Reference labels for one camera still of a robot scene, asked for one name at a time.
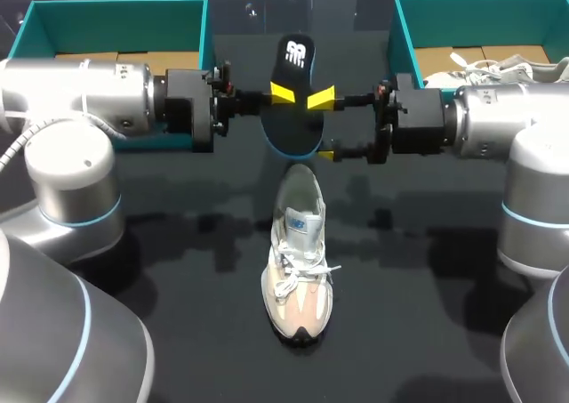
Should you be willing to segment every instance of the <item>white shoelace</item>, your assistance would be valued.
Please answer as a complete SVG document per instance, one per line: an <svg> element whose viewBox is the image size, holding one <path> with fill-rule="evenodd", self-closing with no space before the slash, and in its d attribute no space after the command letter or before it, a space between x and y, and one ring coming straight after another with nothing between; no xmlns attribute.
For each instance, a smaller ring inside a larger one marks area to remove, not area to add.
<svg viewBox="0 0 569 403"><path fill-rule="evenodd" d="M293 250L285 242L281 242L278 245L276 254L281 255L284 274L288 275L285 280L275 283L275 297L277 299L283 299L288 296L301 281L315 281L318 276L323 274L327 274L330 277L332 271L341 268L340 265L332 268L323 265L325 259L324 242L320 250L315 253L306 252L302 260L295 259Z"/></svg>
<svg viewBox="0 0 569 403"><path fill-rule="evenodd" d="M489 66L488 69L481 69L480 64L495 65L498 63L496 60L477 60L476 62L467 63L459 54L452 52L451 59L454 60L459 66L464 68L465 78L471 85L483 85L488 80L500 80L501 73L497 67Z"/></svg>

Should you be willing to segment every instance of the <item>black insole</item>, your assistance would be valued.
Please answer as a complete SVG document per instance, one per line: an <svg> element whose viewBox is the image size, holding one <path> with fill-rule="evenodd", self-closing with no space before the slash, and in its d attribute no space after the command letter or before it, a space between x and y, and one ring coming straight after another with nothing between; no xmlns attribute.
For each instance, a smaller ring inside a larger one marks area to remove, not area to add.
<svg viewBox="0 0 569 403"><path fill-rule="evenodd" d="M306 157L322 141L324 113L308 111L316 49L309 36L292 34L281 38L271 81L294 92L294 104L276 104L261 113L260 121L268 142L282 155Z"/></svg>

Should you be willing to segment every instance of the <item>teal box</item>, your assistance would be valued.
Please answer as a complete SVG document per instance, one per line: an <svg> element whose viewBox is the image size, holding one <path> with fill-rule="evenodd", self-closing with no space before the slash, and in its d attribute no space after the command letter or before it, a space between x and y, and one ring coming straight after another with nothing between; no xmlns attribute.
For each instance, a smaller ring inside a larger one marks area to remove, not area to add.
<svg viewBox="0 0 569 403"><path fill-rule="evenodd" d="M569 0L395 0L389 69L412 74L416 87L426 76L414 49L484 45L541 45L560 61L569 56ZM444 89L445 100L453 93Z"/></svg>
<svg viewBox="0 0 569 403"><path fill-rule="evenodd" d="M212 69L208 0L34 1L9 57L58 52L199 52L200 69ZM188 149L191 137L159 134L114 143L118 149Z"/></svg>

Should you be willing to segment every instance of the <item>dark background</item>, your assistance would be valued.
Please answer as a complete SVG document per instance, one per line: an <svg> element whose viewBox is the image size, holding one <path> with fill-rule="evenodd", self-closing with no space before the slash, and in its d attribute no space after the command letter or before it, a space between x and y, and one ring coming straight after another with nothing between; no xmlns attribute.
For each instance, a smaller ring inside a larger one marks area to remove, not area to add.
<svg viewBox="0 0 569 403"><path fill-rule="evenodd" d="M0 0L0 56L29 1ZM386 73L393 0L211 1L217 57L232 61L238 87L268 88L284 32L313 35L316 89L358 93ZM365 109L325 120L346 143L373 129ZM317 160L327 258L342 269L328 331L303 350L276 338L260 294L284 169L253 117L235 120L214 155L118 156L131 232L86 274L148 326L150 402L509 402L501 332L531 291L495 256L503 165ZM0 185L0 210L31 199L21 157Z"/></svg>

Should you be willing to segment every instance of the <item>white sneaker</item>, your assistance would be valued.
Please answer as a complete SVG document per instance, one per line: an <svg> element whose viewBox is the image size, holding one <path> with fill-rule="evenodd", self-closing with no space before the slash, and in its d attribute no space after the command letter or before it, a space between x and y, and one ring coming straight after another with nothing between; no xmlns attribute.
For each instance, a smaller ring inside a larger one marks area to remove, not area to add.
<svg viewBox="0 0 569 403"><path fill-rule="evenodd" d="M506 61L477 60L467 63L459 54L451 53L451 59L464 68L463 71L437 72L425 79L427 88L456 89L462 85L502 85L509 83L535 83L533 68L524 60ZM481 64L488 64L488 69L479 68Z"/></svg>
<svg viewBox="0 0 569 403"><path fill-rule="evenodd" d="M496 68L504 73L507 69L517 66L529 67L531 73L528 73L531 81L521 81L516 83L566 83L569 82L569 57L563 58L558 63L539 63L530 62L519 54L515 54L498 62Z"/></svg>
<svg viewBox="0 0 569 403"><path fill-rule="evenodd" d="M325 203L317 179L294 165L281 183L271 229L271 248L260 285L279 334L310 341L325 329L333 290L325 257Z"/></svg>

